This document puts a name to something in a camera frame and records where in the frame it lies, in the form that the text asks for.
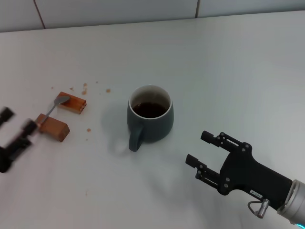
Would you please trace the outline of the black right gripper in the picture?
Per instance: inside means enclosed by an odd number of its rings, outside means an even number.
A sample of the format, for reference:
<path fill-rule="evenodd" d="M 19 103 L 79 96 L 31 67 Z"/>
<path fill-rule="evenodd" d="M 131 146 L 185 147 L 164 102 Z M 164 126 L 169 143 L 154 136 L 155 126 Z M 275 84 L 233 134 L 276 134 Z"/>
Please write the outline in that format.
<path fill-rule="evenodd" d="M 195 178 L 228 195 L 233 190 L 241 190 L 248 194 L 254 191 L 253 197 L 258 200 L 267 199 L 270 206 L 277 210 L 288 196 L 292 180 L 258 163 L 252 156 L 252 147 L 246 147 L 231 136 L 221 132 L 219 135 L 203 131 L 201 140 L 221 147 L 229 152 L 220 173 L 207 167 L 194 156 L 188 154 L 185 163 L 197 170 Z"/>

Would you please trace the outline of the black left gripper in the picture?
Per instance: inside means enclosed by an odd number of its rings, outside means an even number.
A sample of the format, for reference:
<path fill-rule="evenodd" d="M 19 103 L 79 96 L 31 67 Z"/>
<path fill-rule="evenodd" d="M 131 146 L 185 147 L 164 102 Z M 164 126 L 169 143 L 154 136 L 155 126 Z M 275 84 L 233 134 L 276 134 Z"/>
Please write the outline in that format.
<path fill-rule="evenodd" d="M 8 107 L 3 107 L 0 111 L 0 126 L 8 122 L 13 116 L 14 112 Z M 36 130 L 38 124 L 29 119 L 21 128 L 21 131 L 13 138 L 13 140 L 5 147 L 0 148 L 0 172 L 6 173 L 10 169 L 12 163 L 21 154 L 32 145 L 32 142 L 28 139 Z"/>

